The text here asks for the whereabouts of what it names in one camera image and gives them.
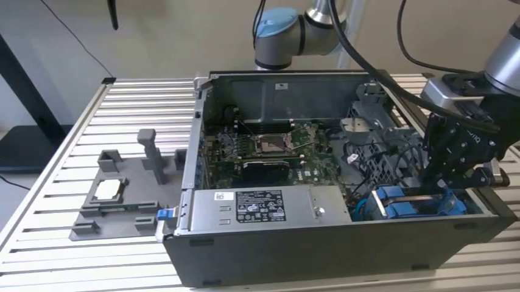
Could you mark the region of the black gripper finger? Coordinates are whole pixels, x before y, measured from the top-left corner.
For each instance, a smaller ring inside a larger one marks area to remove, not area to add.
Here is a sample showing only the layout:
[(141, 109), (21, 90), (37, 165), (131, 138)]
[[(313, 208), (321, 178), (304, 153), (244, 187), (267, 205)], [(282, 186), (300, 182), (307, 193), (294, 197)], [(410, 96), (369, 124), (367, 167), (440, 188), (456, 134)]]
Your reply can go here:
[(434, 113), (427, 116), (422, 149), (426, 152), (427, 165), (419, 172), (422, 188), (437, 188), (449, 164), (449, 146), (457, 133), (453, 121)]
[(450, 189), (468, 189), (490, 186), (494, 182), (492, 171), (486, 167), (470, 169), (466, 173), (448, 172), (442, 181)]

